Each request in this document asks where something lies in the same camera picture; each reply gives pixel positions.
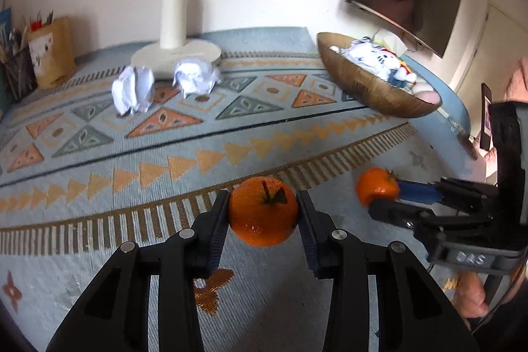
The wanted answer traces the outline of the person's right hand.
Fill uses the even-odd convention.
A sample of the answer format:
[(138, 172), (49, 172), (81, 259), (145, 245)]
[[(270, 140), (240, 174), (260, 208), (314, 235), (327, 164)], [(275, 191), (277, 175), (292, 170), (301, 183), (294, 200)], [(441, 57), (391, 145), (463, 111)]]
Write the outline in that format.
[(489, 314), (486, 293), (475, 272), (461, 272), (453, 299), (455, 309), (466, 319), (481, 318)]

